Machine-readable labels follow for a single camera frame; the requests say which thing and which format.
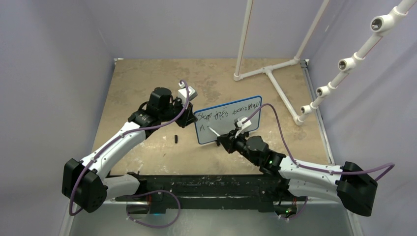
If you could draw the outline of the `white marker pen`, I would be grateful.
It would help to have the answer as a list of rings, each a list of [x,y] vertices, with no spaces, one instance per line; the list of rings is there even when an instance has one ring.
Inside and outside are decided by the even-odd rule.
[[[216,135],[216,137],[219,137],[220,136],[220,134],[218,134],[213,128],[211,128],[211,127],[209,127],[208,126],[208,129],[214,134],[214,135]]]

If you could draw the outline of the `blue framed whiteboard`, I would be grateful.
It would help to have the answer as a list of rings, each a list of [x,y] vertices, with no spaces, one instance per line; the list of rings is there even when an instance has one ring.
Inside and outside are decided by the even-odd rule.
[[[245,99],[217,105],[194,112],[197,141],[200,145],[216,141],[216,134],[227,134],[235,129],[235,120],[249,117],[262,105],[262,97],[252,96]]]

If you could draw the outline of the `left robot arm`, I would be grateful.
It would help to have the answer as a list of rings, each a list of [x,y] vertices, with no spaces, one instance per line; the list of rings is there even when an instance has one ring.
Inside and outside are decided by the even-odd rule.
[[[122,128],[105,144],[77,161],[70,159],[63,170],[62,194],[69,199],[69,214],[81,210],[96,211],[106,200],[129,196],[134,201],[145,198],[146,187],[138,177],[125,174],[109,177],[111,169],[135,146],[156,130],[176,123],[179,127],[194,123],[191,103],[197,92],[180,82],[177,97],[168,88],[155,88],[148,101],[133,112]]]

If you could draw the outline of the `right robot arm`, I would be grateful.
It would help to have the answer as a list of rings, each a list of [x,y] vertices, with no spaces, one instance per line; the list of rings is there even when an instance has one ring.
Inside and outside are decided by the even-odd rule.
[[[340,166],[292,160],[270,149],[261,136],[237,135],[235,130],[217,135],[216,143],[228,153],[238,152],[263,174],[282,180],[276,187],[282,200],[292,196],[321,198],[340,203],[357,215],[372,214],[378,184],[356,163]]]

